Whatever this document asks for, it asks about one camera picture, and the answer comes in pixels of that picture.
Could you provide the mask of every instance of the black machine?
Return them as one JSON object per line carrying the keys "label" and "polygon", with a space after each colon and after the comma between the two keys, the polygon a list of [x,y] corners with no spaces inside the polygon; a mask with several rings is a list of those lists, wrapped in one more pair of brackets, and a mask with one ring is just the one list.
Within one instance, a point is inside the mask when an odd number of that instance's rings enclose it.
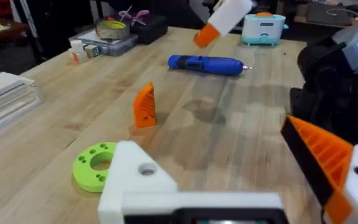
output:
{"label": "black machine", "polygon": [[358,144],[358,25],[307,46],[298,65],[305,85],[291,89],[292,114]]}

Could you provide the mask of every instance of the green 3d printed ring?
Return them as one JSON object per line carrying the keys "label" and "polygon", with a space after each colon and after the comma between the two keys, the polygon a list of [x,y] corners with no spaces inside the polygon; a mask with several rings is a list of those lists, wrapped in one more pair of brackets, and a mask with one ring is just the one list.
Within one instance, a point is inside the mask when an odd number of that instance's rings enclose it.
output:
{"label": "green 3d printed ring", "polygon": [[96,166],[111,162],[117,143],[103,142],[88,147],[74,161],[73,175],[78,185],[89,192],[102,192],[109,169],[97,170]]}

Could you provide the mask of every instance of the black box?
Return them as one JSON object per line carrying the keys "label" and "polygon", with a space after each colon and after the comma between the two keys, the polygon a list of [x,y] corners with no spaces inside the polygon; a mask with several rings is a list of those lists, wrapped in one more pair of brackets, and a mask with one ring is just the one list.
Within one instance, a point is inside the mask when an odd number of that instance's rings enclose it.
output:
{"label": "black box", "polygon": [[142,21],[146,23],[145,26],[135,22],[131,27],[131,34],[137,34],[139,36],[137,39],[139,44],[151,44],[167,33],[167,18],[163,16],[147,15],[142,17]]}

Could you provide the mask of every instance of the wooden workbench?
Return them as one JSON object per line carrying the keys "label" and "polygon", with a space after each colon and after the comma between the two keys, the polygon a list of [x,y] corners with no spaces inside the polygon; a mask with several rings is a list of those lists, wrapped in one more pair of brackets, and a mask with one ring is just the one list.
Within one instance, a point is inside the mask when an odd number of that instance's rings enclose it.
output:
{"label": "wooden workbench", "polygon": [[[303,83],[296,58],[305,44],[246,47],[231,34],[199,49],[195,34],[170,28],[121,57],[74,65],[63,53],[23,74],[45,103],[0,131],[0,223],[97,223],[99,194],[78,188],[71,165],[86,147],[122,139],[138,142],[182,190],[276,191],[291,223],[318,223],[279,133],[290,87]],[[235,57],[254,69],[240,78],[169,70],[172,54]],[[148,82],[158,126],[135,130],[132,102]]]}

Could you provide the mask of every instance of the white 3d printed part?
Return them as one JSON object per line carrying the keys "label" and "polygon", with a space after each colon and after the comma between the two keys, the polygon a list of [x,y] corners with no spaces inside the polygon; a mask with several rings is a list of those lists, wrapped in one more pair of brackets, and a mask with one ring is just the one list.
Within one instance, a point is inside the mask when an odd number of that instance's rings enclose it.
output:
{"label": "white 3d printed part", "polygon": [[123,224],[124,217],[133,215],[170,215],[181,208],[283,210],[277,193],[179,192],[177,183],[133,141],[117,144],[110,169],[98,207],[100,224]]}
{"label": "white 3d printed part", "polygon": [[42,102],[33,80],[0,73],[0,129]]}

